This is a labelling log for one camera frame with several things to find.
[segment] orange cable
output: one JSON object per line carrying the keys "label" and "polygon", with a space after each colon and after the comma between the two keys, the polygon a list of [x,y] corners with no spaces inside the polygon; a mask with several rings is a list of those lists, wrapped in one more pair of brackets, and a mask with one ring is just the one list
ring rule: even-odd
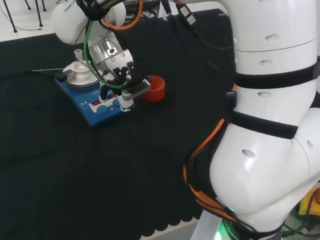
{"label": "orange cable", "polygon": [[144,0],[140,0],[138,14],[137,14],[135,20],[133,22],[131,22],[129,25],[127,25],[127,26],[115,26],[115,25],[112,25],[110,22],[107,21],[106,17],[103,18],[103,21],[109,28],[112,28],[112,29],[118,30],[118,31],[125,31],[125,30],[128,30],[128,29],[132,28],[134,25],[137,24],[137,22],[139,21],[139,19],[141,17],[143,8],[144,8]]}
{"label": "orange cable", "polygon": [[[232,90],[236,91],[236,89],[237,89],[237,86],[236,86],[236,84],[234,84]],[[199,152],[203,148],[203,146],[206,145],[217,134],[217,132],[220,130],[220,128],[222,127],[224,122],[225,122],[225,120],[223,118],[221,118],[220,122],[215,127],[213,132],[194,150],[190,159],[193,158],[197,154],[197,152]]]}
{"label": "orange cable", "polygon": [[[232,90],[233,91],[237,90],[236,84],[233,85]],[[218,125],[215,127],[215,129],[212,131],[212,133],[195,149],[195,151],[192,153],[192,155],[189,159],[192,159],[217,134],[217,132],[220,130],[220,128],[223,126],[224,123],[225,123],[225,120],[222,118],[220,120],[220,122],[218,123]],[[185,164],[183,165],[183,176],[184,176],[184,181],[187,183],[187,169],[186,169]],[[190,184],[188,187],[191,189],[191,191],[193,192],[194,195],[196,195],[200,200],[202,200],[204,202],[204,203],[202,203],[199,200],[196,200],[198,202],[198,204],[204,206],[205,208],[210,209],[214,213],[219,213],[219,214],[227,217],[228,219],[235,221],[234,218],[229,216],[224,211],[224,207],[222,205],[220,205],[218,202],[216,202],[215,200],[213,200],[212,198],[207,196],[202,191],[196,191]],[[215,206],[216,208],[220,208],[221,210],[214,209],[210,206]]]}

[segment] sticker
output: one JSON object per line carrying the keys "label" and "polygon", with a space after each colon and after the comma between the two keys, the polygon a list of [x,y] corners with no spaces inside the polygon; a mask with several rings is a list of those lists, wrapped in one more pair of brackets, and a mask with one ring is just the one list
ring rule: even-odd
{"label": "sticker", "polygon": [[190,12],[188,11],[188,9],[187,9],[185,6],[183,6],[183,7],[180,9],[180,11],[181,11],[181,13],[183,14],[183,16],[185,16],[185,17],[190,14]]}
{"label": "sticker", "polygon": [[196,19],[195,19],[195,17],[193,15],[188,17],[186,20],[189,22],[190,25],[192,25],[192,24],[194,24],[196,22]]}

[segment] cable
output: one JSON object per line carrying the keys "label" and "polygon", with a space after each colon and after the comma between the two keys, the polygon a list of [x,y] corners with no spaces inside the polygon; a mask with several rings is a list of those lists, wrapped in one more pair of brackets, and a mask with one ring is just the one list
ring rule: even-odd
{"label": "cable", "polygon": [[193,31],[193,35],[196,37],[196,39],[199,40],[200,43],[202,43],[205,47],[209,48],[209,49],[214,49],[214,50],[227,50],[227,49],[233,49],[234,46],[226,46],[226,47],[219,47],[219,46],[214,46],[211,45],[210,43],[207,43],[205,40],[203,40],[198,31],[194,30]]}
{"label": "cable", "polygon": [[149,11],[150,15],[153,14],[152,18],[157,18],[157,13],[155,11],[153,11],[152,9],[149,9],[148,11]]}
{"label": "cable", "polygon": [[123,2],[124,0],[111,0],[102,6],[102,9],[112,8],[114,5]]}
{"label": "cable", "polygon": [[128,30],[128,29],[132,28],[134,25],[137,24],[137,22],[139,21],[139,19],[140,19],[140,17],[141,17],[143,8],[144,8],[144,0],[140,0],[139,11],[138,11],[138,14],[137,14],[136,18],[133,20],[133,22],[131,22],[129,25],[126,25],[126,26],[115,26],[115,25],[112,25],[110,22],[108,22],[108,21],[106,20],[106,17],[103,18],[103,21],[104,21],[104,23],[105,23],[108,27],[110,27],[110,28],[112,28],[112,29],[114,29],[114,30],[117,30],[117,31],[125,31],[125,30]]}
{"label": "cable", "polygon": [[[315,196],[316,196],[318,191],[319,191],[319,188],[317,188],[316,190],[313,191],[313,193],[312,193],[312,195],[310,197],[309,203],[308,203],[308,207],[306,209],[305,217],[310,215],[312,202],[313,202],[313,200],[314,200],[314,198],[315,198]],[[288,226],[287,224],[284,224],[284,226],[287,229],[290,230],[290,231],[284,231],[283,232],[284,234],[286,234],[286,233],[289,234],[289,232],[291,232],[292,233],[291,235],[299,234],[299,235],[302,235],[302,236],[305,236],[305,237],[320,237],[320,233],[318,233],[318,234],[308,234],[308,233],[303,234],[302,232],[300,232],[300,230],[305,227],[305,222],[303,222],[303,224],[298,229],[293,229],[292,227]]]}
{"label": "cable", "polygon": [[144,19],[147,20],[150,16],[151,16],[152,12],[150,12],[150,14],[147,16],[144,13],[141,13],[142,16],[144,16]]}
{"label": "cable", "polygon": [[[7,15],[5,14],[5,12],[3,11],[2,7],[0,6],[1,12],[3,13],[3,15],[5,16],[5,18],[12,24],[12,22],[10,21],[10,19],[7,17]],[[36,28],[36,29],[24,29],[21,27],[18,27],[16,25],[14,25],[17,29],[20,30],[24,30],[24,31],[35,31],[35,30],[42,30],[42,28]]]}
{"label": "cable", "polygon": [[156,8],[156,18],[159,17],[160,3],[161,3],[161,0],[159,0],[158,6]]}
{"label": "cable", "polygon": [[173,25],[173,31],[176,35],[176,38],[178,39],[180,45],[190,54],[194,55],[196,58],[198,58],[200,61],[202,61],[204,64],[208,65],[208,67],[210,67],[211,69],[213,69],[215,72],[218,72],[219,74],[223,74],[224,72],[221,71],[219,69],[219,67],[214,64],[212,61],[206,60],[203,57],[201,57],[200,55],[198,55],[196,52],[194,52],[193,50],[188,49],[188,47],[185,45],[185,43],[182,41],[182,39],[180,38],[180,35],[178,33],[178,28],[177,28],[177,24],[176,24],[176,19],[174,18],[174,16],[170,16],[171,21],[172,21],[172,25]]}
{"label": "cable", "polygon": [[82,30],[81,30],[81,32],[79,33],[78,37],[75,39],[75,41],[74,41],[74,44],[73,44],[73,45],[76,45],[76,43],[77,43],[78,39],[80,38],[80,35],[84,32],[84,30],[86,29],[86,27],[87,27],[87,25],[85,25],[85,26],[83,27],[83,29],[82,29]]}
{"label": "cable", "polygon": [[95,68],[95,65],[93,63],[93,61],[91,60],[91,62],[93,63],[92,66],[89,62],[89,59],[88,59],[88,56],[90,55],[89,53],[89,47],[88,47],[88,38],[89,38],[89,35],[90,35],[90,31],[91,31],[91,28],[92,28],[92,24],[94,23],[93,21],[88,21],[88,25],[87,25],[87,29],[86,29],[86,33],[85,33],[85,39],[84,39],[84,44],[83,44],[83,56],[84,56],[84,59],[86,61],[86,64],[88,66],[88,68],[90,69],[90,71],[92,72],[92,74],[101,82],[103,83],[104,85],[106,85],[107,87],[111,88],[111,89],[121,89],[122,87],[124,87],[128,82],[125,81],[122,85],[112,85],[108,82],[106,82],[105,80],[103,80],[103,77],[101,77],[101,75],[99,74],[99,71],[97,70],[97,68]]}

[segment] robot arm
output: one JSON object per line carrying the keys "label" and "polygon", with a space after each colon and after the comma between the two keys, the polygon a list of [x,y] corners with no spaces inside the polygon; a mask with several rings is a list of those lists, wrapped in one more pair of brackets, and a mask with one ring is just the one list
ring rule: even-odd
{"label": "robot arm", "polygon": [[[125,17],[126,9],[122,2],[113,6],[106,15],[107,20],[116,26],[123,25]],[[88,18],[76,0],[58,5],[52,13],[52,23],[55,34],[64,43],[74,45],[84,42]],[[121,48],[115,34],[102,27],[98,21],[92,24],[87,44],[91,65],[95,66],[100,75],[105,74],[103,81],[107,85],[121,85],[127,81],[124,87],[112,91],[123,111],[131,109],[133,98],[150,88],[150,79],[136,68],[130,51]],[[101,86],[106,85],[103,81],[100,82]],[[107,97],[104,96],[105,92],[106,86],[100,91],[102,102]]]}
{"label": "robot arm", "polygon": [[[210,183],[239,220],[268,233],[320,179],[320,109],[309,109],[318,77],[316,0],[215,2],[231,21],[237,105],[213,155]],[[279,135],[277,127],[293,131]]]}

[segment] black tablecloth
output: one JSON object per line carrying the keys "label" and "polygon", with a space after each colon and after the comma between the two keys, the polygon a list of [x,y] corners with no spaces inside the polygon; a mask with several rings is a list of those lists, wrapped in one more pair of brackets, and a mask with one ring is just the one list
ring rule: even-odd
{"label": "black tablecloth", "polygon": [[[195,17],[207,42],[232,44],[229,18],[221,11]],[[177,27],[190,50],[223,73],[186,51],[170,21],[140,21],[122,34],[136,65],[165,79],[166,98],[157,106],[137,99],[133,112],[98,127],[89,127],[50,78],[0,80],[0,239],[138,240],[200,216],[183,188],[182,161],[224,111],[234,53],[205,48],[181,23]],[[54,34],[2,42],[0,76],[64,68],[79,47]],[[43,98],[39,109],[17,108]]]}

